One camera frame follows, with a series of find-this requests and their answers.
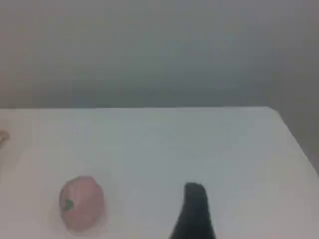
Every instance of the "white tabletop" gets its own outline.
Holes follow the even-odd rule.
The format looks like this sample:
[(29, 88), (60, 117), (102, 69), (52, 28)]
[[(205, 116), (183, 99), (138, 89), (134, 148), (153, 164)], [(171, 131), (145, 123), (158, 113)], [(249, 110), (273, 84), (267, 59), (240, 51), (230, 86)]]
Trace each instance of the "white tabletop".
[(319, 178), (268, 108), (0, 110), (0, 237), (68, 239), (58, 195), (92, 175), (108, 218), (89, 238), (167, 239), (185, 182), (218, 239), (318, 239)]

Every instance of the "white table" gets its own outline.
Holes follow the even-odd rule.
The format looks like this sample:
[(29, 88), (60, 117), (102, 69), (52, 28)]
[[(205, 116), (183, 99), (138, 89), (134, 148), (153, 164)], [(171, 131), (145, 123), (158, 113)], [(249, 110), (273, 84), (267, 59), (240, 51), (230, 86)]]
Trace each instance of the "white table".
[(0, 110), (0, 237), (68, 239), (62, 185), (108, 200), (89, 238), (167, 239), (185, 182), (202, 183), (218, 239), (318, 239), (319, 178), (268, 108)]

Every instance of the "black object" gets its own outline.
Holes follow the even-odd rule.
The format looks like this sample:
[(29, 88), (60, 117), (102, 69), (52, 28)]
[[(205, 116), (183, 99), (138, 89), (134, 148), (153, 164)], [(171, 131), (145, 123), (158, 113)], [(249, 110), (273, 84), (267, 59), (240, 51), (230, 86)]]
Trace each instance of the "black object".
[(184, 203), (170, 239), (215, 239), (205, 188), (186, 183)]

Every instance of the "green sticker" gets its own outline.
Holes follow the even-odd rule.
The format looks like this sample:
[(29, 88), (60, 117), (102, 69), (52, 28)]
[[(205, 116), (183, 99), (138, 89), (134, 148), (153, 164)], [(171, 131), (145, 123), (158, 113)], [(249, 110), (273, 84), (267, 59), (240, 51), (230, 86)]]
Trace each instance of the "green sticker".
[(65, 206), (63, 211), (67, 212), (70, 211), (74, 207), (74, 203), (70, 199), (65, 199)]

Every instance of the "gray wall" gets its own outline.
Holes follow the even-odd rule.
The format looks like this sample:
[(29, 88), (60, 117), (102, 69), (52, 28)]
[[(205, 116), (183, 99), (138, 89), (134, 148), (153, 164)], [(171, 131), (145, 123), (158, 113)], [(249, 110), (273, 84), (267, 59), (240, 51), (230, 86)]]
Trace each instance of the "gray wall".
[(317, 0), (1, 0), (0, 107), (268, 105), (319, 155)]

